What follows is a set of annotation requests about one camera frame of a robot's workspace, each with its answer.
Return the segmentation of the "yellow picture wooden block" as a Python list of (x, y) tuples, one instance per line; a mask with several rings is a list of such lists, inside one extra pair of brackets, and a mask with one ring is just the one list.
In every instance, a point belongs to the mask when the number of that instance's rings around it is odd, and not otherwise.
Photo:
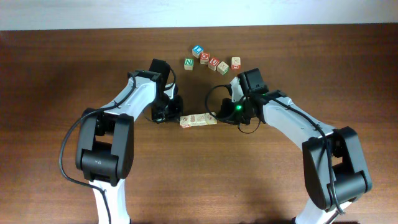
[(205, 114), (205, 121), (207, 125), (217, 124), (217, 120), (211, 115), (211, 113)]

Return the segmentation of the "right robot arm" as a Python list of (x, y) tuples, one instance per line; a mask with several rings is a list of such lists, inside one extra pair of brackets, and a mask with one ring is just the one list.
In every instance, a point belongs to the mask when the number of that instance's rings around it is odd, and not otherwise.
[(294, 223), (333, 223), (373, 186), (357, 132), (324, 124), (283, 91), (270, 91), (259, 69), (240, 73), (224, 86), (218, 121), (240, 126), (257, 118), (279, 130), (302, 152), (309, 200)]

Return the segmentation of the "red picture wooden block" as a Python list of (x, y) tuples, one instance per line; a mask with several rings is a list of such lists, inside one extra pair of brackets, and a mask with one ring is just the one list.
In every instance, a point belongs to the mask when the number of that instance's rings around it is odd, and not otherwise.
[(190, 127), (189, 116), (181, 116), (180, 117), (180, 126), (182, 128), (189, 128)]

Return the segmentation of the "plain picture wooden block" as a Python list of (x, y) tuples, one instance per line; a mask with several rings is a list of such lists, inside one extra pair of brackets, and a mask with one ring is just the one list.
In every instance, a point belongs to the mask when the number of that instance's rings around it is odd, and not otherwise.
[(196, 125), (197, 126), (204, 126), (204, 125), (207, 125), (207, 122), (206, 122), (206, 114), (205, 113), (203, 113), (203, 114), (196, 114), (195, 115), (195, 121), (196, 121)]

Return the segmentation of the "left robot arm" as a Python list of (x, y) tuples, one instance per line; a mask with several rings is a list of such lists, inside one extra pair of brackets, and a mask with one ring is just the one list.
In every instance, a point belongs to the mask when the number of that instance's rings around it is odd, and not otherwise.
[(173, 74), (167, 62), (154, 59), (148, 70), (128, 72), (112, 102), (83, 112), (75, 165), (94, 191), (99, 223), (131, 222), (125, 180), (134, 160), (134, 123), (147, 106), (154, 123), (180, 119), (182, 97), (177, 84), (167, 82)]

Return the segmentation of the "green picture wooden block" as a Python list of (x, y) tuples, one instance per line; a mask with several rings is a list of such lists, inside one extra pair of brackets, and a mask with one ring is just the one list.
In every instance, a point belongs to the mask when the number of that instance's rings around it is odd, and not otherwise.
[(190, 127), (197, 125), (197, 116), (195, 114), (191, 114), (188, 116), (188, 125)]

